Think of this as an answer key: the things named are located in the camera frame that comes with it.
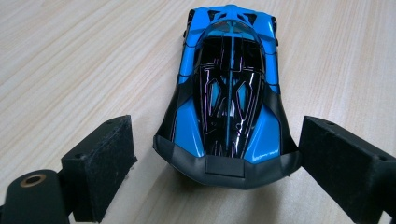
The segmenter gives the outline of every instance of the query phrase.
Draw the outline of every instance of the toy car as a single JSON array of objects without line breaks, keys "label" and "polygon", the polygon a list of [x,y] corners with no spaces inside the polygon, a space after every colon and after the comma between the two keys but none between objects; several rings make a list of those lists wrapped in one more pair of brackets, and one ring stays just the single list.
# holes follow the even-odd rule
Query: toy car
[{"label": "toy car", "polygon": [[154,149],[202,184],[252,189],[300,167],[277,73],[276,18],[192,9],[177,86]]}]

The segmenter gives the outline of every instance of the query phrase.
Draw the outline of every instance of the black car bumper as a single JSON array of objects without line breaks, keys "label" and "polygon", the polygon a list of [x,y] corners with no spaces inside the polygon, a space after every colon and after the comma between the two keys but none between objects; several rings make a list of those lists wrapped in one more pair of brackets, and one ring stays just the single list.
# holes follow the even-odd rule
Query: black car bumper
[{"label": "black car bumper", "polygon": [[210,155],[197,158],[159,135],[154,136],[154,149],[189,178],[201,184],[233,189],[254,189],[270,184],[290,175],[301,166],[299,151],[259,164]]}]

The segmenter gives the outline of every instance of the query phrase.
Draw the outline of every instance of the blue body panel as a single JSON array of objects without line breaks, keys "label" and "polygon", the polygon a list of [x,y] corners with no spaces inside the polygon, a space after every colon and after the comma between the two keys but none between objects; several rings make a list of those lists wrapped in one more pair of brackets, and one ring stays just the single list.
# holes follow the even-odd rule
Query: blue body panel
[{"label": "blue body panel", "polygon": [[257,164],[280,155],[279,122],[265,106],[262,107],[244,159]]},{"label": "blue body panel", "polygon": [[[219,12],[215,14],[212,21],[208,16],[209,10]],[[265,58],[265,81],[270,84],[273,92],[280,94],[276,59],[276,34],[272,23],[272,16],[234,5],[225,7],[200,7],[196,8],[194,11],[190,29],[187,31],[185,39],[178,84],[184,83],[189,76],[193,74],[195,47],[202,34],[205,32],[206,27],[219,21],[235,20],[241,21],[257,33],[262,46],[262,57]],[[253,25],[247,22],[249,19],[244,13],[257,16]],[[188,100],[177,111],[175,143],[195,157],[203,157],[205,155],[199,131],[198,118],[192,99]],[[275,115],[263,105],[251,140],[247,145],[244,159],[250,163],[257,164],[278,157],[279,155],[279,122]]]},{"label": "blue body panel", "polygon": [[186,149],[195,157],[204,156],[201,135],[198,129],[198,118],[192,99],[177,111],[175,144]]}]

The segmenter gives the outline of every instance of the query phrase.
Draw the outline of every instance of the black foam block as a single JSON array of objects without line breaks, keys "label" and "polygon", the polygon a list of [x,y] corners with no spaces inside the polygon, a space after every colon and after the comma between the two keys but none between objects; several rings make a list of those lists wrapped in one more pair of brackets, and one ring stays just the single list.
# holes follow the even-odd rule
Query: black foam block
[{"label": "black foam block", "polygon": [[303,167],[354,222],[396,216],[396,159],[342,127],[305,117]]},{"label": "black foam block", "polygon": [[60,174],[76,194],[75,220],[102,221],[135,162],[130,116],[106,121],[64,155]]}]

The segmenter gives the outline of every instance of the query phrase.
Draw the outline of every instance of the table surface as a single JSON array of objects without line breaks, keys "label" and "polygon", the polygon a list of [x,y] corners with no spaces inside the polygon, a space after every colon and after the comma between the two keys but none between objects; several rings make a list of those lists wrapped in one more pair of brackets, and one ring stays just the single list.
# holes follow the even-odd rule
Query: table surface
[{"label": "table surface", "polygon": [[[259,189],[205,187],[152,149],[189,9],[225,4],[0,1],[1,200],[12,180],[61,170],[60,158],[102,122],[130,114],[139,162],[103,223],[350,223],[304,169]],[[234,4],[277,18],[294,141],[309,115],[396,156],[396,1]]]}]

